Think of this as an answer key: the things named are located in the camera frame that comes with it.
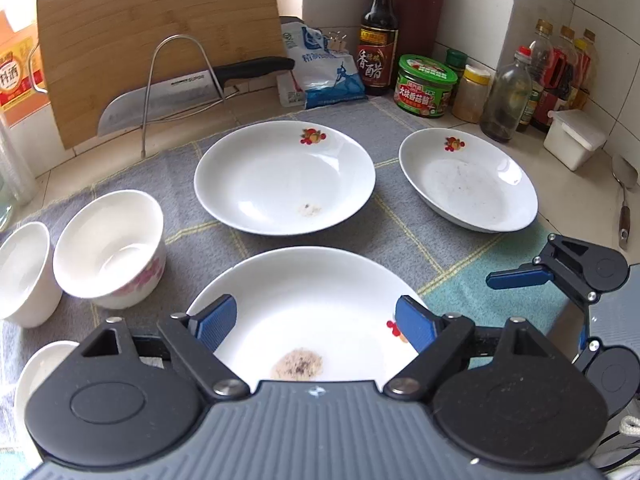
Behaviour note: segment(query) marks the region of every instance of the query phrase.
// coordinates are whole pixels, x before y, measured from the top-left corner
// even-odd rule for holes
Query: green can
[[[421,117],[440,117],[458,81],[456,73],[434,59],[414,54],[401,56],[398,66],[396,104]]]

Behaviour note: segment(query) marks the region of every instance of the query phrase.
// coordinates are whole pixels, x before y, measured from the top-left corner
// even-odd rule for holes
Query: gray ribbed surface
[[[640,356],[640,264],[630,266],[622,288],[603,294],[589,307],[589,317],[591,336],[605,346],[626,346]]]
[[[180,449],[122,472],[47,463],[31,480],[595,480],[583,463],[561,472],[512,473],[470,464],[421,405],[389,400],[373,382],[263,383],[241,402],[217,404]]]

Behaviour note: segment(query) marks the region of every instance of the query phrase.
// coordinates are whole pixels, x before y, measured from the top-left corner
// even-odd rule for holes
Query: wooden cutting board
[[[153,51],[172,34],[197,38],[213,66],[285,55],[276,0],[37,0],[37,8],[65,148],[95,136],[109,102],[146,86]],[[160,51],[154,81],[204,69],[196,45],[175,40]]]

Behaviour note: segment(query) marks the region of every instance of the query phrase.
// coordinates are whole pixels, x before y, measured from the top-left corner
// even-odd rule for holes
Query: yellow lid
[[[579,48],[580,50],[587,50],[587,42],[584,41],[582,38],[578,38],[577,40],[574,40],[574,45],[576,48]]]
[[[463,74],[463,77],[466,77],[469,81],[473,81],[480,85],[488,85],[489,81],[491,81],[491,74],[489,74],[487,70],[476,68],[471,65],[465,66],[465,73]]]

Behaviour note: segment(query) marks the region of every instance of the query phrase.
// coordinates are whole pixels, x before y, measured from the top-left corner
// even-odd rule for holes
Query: black knife handle
[[[278,70],[292,70],[295,63],[293,59],[288,57],[268,56],[217,66],[213,70],[220,85],[224,86],[230,79],[251,79],[277,72]]]

